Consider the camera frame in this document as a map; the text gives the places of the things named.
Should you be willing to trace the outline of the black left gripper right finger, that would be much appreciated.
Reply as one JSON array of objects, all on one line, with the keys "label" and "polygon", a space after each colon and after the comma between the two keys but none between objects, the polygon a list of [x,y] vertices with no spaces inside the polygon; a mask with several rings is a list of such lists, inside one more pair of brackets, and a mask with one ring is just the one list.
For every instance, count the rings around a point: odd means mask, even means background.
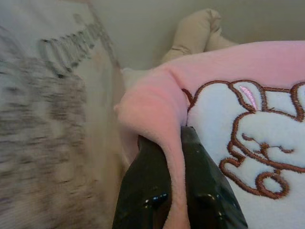
[{"label": "black left gripper right finger", "polygon": [[181,128],[188,217],[193,229],[246,229],[234,192],[193,127]]}]

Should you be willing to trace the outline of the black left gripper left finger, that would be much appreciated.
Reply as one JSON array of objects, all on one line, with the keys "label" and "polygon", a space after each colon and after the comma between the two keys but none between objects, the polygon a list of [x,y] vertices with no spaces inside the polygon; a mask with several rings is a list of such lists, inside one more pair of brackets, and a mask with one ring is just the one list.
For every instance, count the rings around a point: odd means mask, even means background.
[{"label": "black left gripper left finger", "polygon": [[171,207],[171,179],[162,149],[143,136],[138,147],[121,183],[114,229],[161,229]]}]

